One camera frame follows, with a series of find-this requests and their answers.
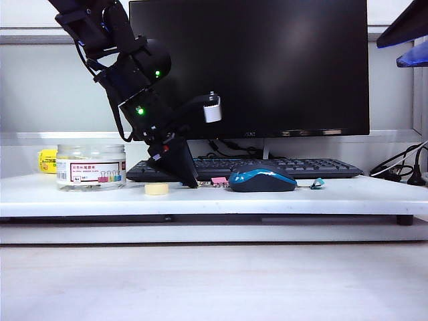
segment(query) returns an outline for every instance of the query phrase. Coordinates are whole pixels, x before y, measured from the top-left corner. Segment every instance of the glass jar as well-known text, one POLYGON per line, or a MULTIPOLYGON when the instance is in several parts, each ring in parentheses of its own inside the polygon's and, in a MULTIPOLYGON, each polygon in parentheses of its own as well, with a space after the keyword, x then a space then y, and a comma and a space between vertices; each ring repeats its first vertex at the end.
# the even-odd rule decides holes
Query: glass jar
POLYGON ((118 189, 126 183, 124 145, 58 145, 56 169, 62 191, 118 189))

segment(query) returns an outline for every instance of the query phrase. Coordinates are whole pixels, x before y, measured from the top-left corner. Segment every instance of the computer monitor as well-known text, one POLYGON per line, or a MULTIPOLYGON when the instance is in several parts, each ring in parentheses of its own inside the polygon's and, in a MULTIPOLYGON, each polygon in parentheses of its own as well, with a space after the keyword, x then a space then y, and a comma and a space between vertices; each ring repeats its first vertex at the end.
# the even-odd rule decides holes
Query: computer monitor
POLYGON ((222 121, 189 115, 188 139, 369 132, 366 0, 131 1, 130 22, 170 52, 168 104, 221 97, 222 121))

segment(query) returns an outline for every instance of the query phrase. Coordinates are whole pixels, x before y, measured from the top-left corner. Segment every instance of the black robotic arm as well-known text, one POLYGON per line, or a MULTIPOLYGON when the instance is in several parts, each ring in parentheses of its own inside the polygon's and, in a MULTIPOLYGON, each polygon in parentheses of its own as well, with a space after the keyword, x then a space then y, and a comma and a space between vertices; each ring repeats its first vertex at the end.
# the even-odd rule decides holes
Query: black robotic arm
POLYGON ((49 0, 59 11, 56 21, 74 39, 94 81, 107 93, 114 119, 125 141, 143 140, 149 145, 149 163, 195 188, 196 170, 186 140, 175 120, 196 108, 204 108, 206 122, 218 121, 220 97, 213 92, 198 96, 173 110, 151 88, 171 69, 171 58, 157 40, 135 38, 122 4, 115 0, 49 0), (81 53, 84 50, 86 60, 81 53), (118 54, 104 66, 98 60, 118 54), (124 137, 119 109, 132 133, 124 137))

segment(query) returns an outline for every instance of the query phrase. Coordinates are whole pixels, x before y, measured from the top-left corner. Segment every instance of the blue and black mouse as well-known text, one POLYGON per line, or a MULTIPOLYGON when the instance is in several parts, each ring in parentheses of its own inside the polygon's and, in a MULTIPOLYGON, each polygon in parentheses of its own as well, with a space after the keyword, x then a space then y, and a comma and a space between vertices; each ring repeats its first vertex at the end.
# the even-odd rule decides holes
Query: blue and black mouse
POLYGON ((293 191, 297 182, 284 169, 254 164, 235 167, 229 186, 235 192, 286 192, 293 191))

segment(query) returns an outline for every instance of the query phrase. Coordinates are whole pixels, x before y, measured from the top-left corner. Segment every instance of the keyboard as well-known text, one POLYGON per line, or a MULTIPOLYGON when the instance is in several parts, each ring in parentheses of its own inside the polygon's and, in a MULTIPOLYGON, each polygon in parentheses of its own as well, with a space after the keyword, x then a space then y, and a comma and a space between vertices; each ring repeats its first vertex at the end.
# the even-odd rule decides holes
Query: keyboard
MULTIPOLYGON (((198 181, 210 181, 213 177, 229 178, 236 166, 263 164, 286 169, 295 179, 347 179, 361 175, 362 170, 331 158, 313 159, 244 159, 244 158, 194 158, 198 181)), ((159 172, 148 166, 145 160, 140 161, 126 174, 126 178, 136 182, 175 182, 176 178, 159 172)))

